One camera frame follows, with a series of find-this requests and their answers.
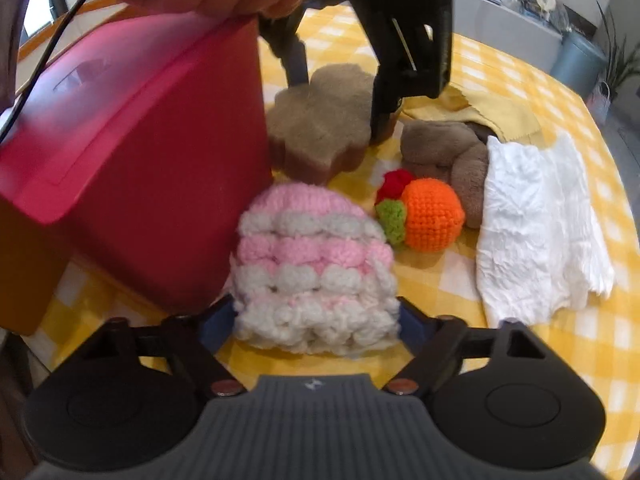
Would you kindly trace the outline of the red box lid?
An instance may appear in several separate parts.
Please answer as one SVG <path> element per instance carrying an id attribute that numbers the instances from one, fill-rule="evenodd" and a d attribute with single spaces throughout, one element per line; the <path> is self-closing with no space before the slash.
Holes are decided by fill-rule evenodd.
<path id="1" fill-rule="evenodd" d="M 1 145 L 2 327 L 32 334 L 74 255 L 168 313 L 205 309 L 270 181 L 254 20 L 95 29 Z"/>

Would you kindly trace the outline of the yellow microfiber cloth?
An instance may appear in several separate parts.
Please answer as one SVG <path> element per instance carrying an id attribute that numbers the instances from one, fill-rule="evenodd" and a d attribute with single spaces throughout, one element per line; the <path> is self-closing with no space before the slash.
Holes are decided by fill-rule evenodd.
<path id="1" fill-rule="evenodd" d="M 502 143 L 518 142 L 547 146 L 538 119 L 520 102 L 490 92 L 466 90 L 450 84 L 437 99 L 427 96 L 405 98 L 402 112 L 420 120 L 474 122 L 489 128 Z"/>

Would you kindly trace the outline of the pink white knitted hat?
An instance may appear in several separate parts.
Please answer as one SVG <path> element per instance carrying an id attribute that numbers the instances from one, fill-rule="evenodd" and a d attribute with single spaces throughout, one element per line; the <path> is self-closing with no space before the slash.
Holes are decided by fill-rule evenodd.
<path id="1" fill-rule="evenodd" d="M 336 356 L 397 344 L 393 249 L 348 198 L 306 183 L 273 185 L 241 214 L 238 233 L 230 258 L 236 338 Z"/>

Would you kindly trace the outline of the pastel woven basket bag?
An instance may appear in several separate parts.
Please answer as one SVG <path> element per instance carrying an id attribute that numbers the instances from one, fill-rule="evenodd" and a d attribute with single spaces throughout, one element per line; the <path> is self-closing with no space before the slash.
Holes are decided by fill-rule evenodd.
<path id="1" fill-rule="evenodd" d="M 587 99 L 589 113 L 599 127 L 605 124 L 610 106 L 610 86 L 604 80 L 599 80 Z"/>

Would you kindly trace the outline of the brown flower sponge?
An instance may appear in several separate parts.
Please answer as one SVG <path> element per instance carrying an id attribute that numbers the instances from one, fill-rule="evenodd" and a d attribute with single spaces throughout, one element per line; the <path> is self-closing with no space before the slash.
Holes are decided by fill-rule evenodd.
<path id="1" fill-rule="evenodd" d="M 272 168 L 315 185 L 358 169 L 371 145 L 392 136 L 400 114 L 395 110 L 380 133 L 371 133 L 373 83 L 359 65 L 342 63 L 280 91 L 266 114 Z"/>

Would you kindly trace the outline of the white tissue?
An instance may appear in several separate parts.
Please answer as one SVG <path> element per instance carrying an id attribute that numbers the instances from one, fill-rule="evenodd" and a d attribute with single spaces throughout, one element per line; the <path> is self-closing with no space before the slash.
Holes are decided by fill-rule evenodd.
<path id="1" fill-rule="evenodd" d="M 573 139 L 548 148 L 489 139 L 476 284 L 487 323 L 551 321 L 611 296 L 615 273 Z"/>

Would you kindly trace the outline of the yellow checkered tablecloth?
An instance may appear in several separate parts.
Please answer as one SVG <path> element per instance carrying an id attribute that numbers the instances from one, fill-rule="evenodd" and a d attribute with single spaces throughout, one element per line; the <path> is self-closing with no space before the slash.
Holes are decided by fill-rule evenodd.
<path id="1" fill-rule="evenodd" d="M 357 63 L 373 72 L 374 58 L 354 11 L 346 6 L 310 10 L 300 23 L 309 66 Z M 400 296 L 426 314 L 451 314 L 471 326 L 495 327 L 506 318 L 533 326 L 536 335 L 576 370 L 605 406 L 606 425 L 592 463 L 610 479 L 623 479 L 631 465 L 639 435 L 639 241 L 623 181 L 605 140 L 582 99 L 535 67 L 465 36 L 454 36 L 454 90 L 482 100 L 506 99 L 537 117 L 538 148 L 497 148 L 498 169 L 490 170 L 488 226 L 465 229 L 457 241 L 438 254 L 421 254 L 407 247 L 396 252 L 394 272 Z M 367 154 L 357 171 L 341 174 L 330 188 L 351 198 L 369 212 L 375 191 L 387 171 L 400 163 L 400 136 Z M 525 213 L 535 212 L 542 198 L 542 170 L 551 170 L 554 190 L 570 199 L 570 192 L 589 190 L 608 248 L 614 285 L 596 294 L 596 285 L 581 300 L 572 290 L 587 290 L 586 278 L 571 282 L 587 270 L 578 248 L 586 213 L 558 217 L 560 206 L 547 207 L 550 220 L 535 216 L 533 228 L 524 226 Z M 506 199 L 526 206 L 513 212 L 521 221 L 518 232 L 524 248 L 516 248 L 516 227 L 506 226 Z M 79 257 L 70 260 L 38 330 L 24 343 L 47 370 L 54 370 L 102 323 L 114 315 L 128 316 L 134 326 L 156 324 L 157 307 L 126 291 L 112 278 Z M 228 341 L 217 353 L 247 387 L 262 374 L 305 375 L 368 373 L 382 385 L 407 364 L 409 352 L 400 348 L 359 358 L 330 354 L 293 354 L 262 350 L 243 341 Z"/>

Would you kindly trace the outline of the red crochet ball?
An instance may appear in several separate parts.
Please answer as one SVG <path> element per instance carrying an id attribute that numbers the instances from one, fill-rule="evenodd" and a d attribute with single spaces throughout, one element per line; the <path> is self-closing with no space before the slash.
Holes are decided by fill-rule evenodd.
<path id="1" fill-rule="evenodd" d="M 386 172 L 383 176 L 383 183 L 376 192 L 375 205 L 383 200 L 399 200 L 406 186 L 415 178 L 414 174 L 405 168 Z"/>

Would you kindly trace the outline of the brown plush towel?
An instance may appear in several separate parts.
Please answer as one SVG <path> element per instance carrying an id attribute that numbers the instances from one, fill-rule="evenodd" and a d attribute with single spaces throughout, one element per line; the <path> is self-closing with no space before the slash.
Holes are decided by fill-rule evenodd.
<path id="1" fill-rule="evenodd" d="M 400 137 L 402 166 L 417 178 L 449 184 L 465 212 L 465 225 L 478 230 L 483 221 L 489 138 L 496 135 L 476 122 L 406 122 Z"/>

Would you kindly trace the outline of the tall green floor plant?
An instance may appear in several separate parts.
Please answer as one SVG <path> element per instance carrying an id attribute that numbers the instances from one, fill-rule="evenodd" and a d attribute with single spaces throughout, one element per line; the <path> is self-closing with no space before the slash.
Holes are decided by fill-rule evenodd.
<path id="1" fill-rule="evenodd" d="M 594 35 L 596 44 L 605 54 L 604 82 L 614 102 L 626 82 L 639 77 L 639 41 L 634 44 L 626 32 L 618 29 L 613 12 L 597 2 L 601 23 Z"/>

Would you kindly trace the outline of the orange crochet fruit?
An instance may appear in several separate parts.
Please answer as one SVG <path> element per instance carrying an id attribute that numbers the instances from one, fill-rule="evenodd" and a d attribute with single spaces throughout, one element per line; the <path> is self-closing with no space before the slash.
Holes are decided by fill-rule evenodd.
<path id="1" fill-rule="evenodd" d="M 415 178 L 399 200 L 383 200 L 374 211 L 386 240 L 416 252 L 442 252 L 460 235 L 465 212 L 454 189 L 432 178 Z"/>

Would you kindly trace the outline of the grey blue trash can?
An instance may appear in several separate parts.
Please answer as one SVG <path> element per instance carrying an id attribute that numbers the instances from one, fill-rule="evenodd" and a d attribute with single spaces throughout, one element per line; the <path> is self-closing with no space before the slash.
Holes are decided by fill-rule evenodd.
<path id="1" fill-rule="evenodd" d="M 572 30 L 563 36 L 562 47 L 550 75 L 585 100 L 596 86 L 605 65 L 606 55 L 602 49 Z"/>

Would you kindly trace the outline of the white marble tv console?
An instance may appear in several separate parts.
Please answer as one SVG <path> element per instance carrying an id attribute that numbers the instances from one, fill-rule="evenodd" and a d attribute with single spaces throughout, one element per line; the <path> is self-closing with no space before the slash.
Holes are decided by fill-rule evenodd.
<path id="1" fill-rule="evenodd" d="M 533 18 L 526 18 L 488 0 L 452 0 L 454 32 L 506 52 L 550 73 L 562 36 Z"/>

